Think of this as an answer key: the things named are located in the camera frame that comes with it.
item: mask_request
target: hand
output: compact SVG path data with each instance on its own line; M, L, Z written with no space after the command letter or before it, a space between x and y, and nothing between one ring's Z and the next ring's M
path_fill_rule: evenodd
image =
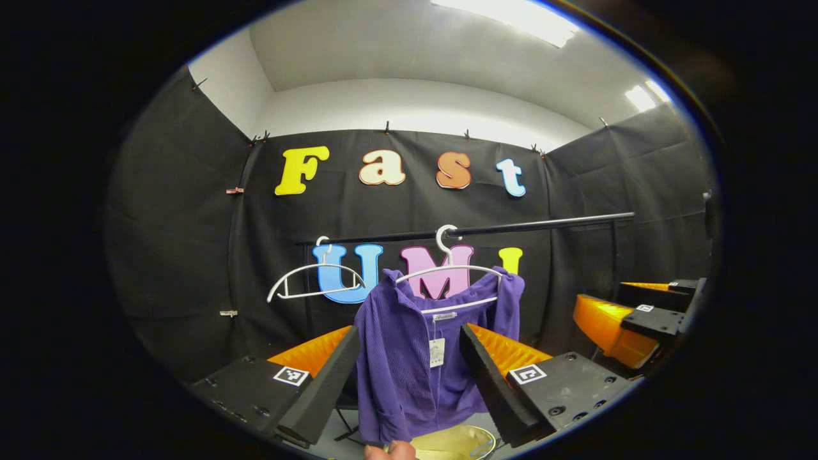
M373 445L367 445L363 449L363 457L365 460L417 460L415 448L406 441L392 441L389 453Z

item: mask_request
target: curtain clip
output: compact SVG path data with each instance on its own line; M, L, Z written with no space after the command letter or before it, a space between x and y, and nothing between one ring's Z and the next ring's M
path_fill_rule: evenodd
M207 81L207 79L204 79L204 80L200 81L199 83L197 83L197 84L193 85L193 91L195 91L196 89L199 89L199 86L200 86L202 83L206 82L206 81Z

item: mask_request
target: screw hole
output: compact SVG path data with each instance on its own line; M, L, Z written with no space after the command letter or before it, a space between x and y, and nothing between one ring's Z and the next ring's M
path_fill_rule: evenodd
M261 406L253 406L253 409L258 413L258 415L262 417L270 417L270 411L267 408L263 408Z

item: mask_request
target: orange letter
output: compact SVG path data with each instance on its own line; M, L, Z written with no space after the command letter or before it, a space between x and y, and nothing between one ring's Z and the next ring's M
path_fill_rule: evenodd
M465 153L448 151L438 158L438 185L443 188L466 188L471 183L471 173L467 169L471 160Z
M358 178L366 185L378 185L386 182L389 185L398 185L407 176L401 171L401 156L396 151L376 150L363 156L366 166L361 168Z

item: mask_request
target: yellow letter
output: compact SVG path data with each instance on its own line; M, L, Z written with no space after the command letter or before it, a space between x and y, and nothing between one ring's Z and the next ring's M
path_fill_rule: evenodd
M276 187L276 195L298 195L307 190L307 186L301 183L301 174L307 180L312 180L318 171L318 160L308 156L317 156L324 161L330 157L330 149L326 147L293 148L284 151L284 173L281 175L281 183Z
M401 171L401 156L396 151L376 150L363 156L366 166L361 168L358 177L366 185L378 185L386 182L389 185L398 185L407 176Z
M523 250L518 247L504 247L498 254L500 259L503 259L503 268L508 273L519 275L519 258L523 257Z

